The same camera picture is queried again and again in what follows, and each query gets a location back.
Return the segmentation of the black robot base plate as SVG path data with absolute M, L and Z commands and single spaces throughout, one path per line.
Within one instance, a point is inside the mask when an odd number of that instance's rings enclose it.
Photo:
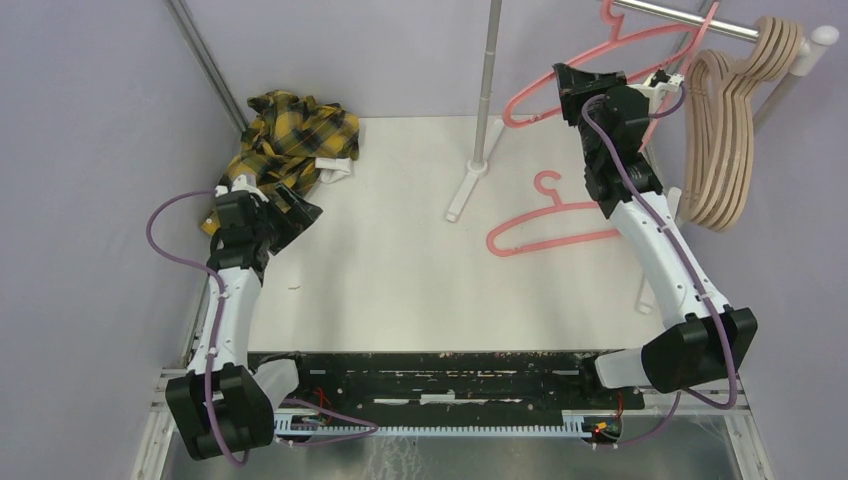
M 332 411 L 332 427 L 354 419 L 392 427 L 553 427 L 565 411 L 599 416 L 642 410 L 633 388 L 600 387 L 595 351 L 319 353 L 254 352 L 257 369 L 292 360 L 291 398 Z

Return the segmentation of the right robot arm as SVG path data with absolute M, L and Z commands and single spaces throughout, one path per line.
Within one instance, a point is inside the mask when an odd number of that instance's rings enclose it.
M 552 67 L 564 120 L 578 130 L 590 197 L 633 249 L 656 298 L 664 330 L 638 348 L 596 356 L 577 382 L 591 408 L 618 389 L 685 391 L 726 380 L 735 396 L 737 370 L 758 329 L 754 313 L 735 309 L 713 285 L 684 241 L 663 185 L 641 152 L 652 119 L 649 99 L 621 72 Z

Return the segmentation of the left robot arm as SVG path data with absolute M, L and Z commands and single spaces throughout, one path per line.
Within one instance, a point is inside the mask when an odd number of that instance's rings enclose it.
M 274 437 L 274 409 L 313 397 L 313 378 L 291 360 L 250 370 L 248 341 L 254 307 L 272 256 L 292 243 L 322 209 L 280 184 L 269 192 L 243 180 L 212 190 L 218 226 L 209 257 L 209 303 L 200 344 L 183 376 L 168 382 L 165 399 L 190 457 L 222 456 L 245 465 L 251 450 Z

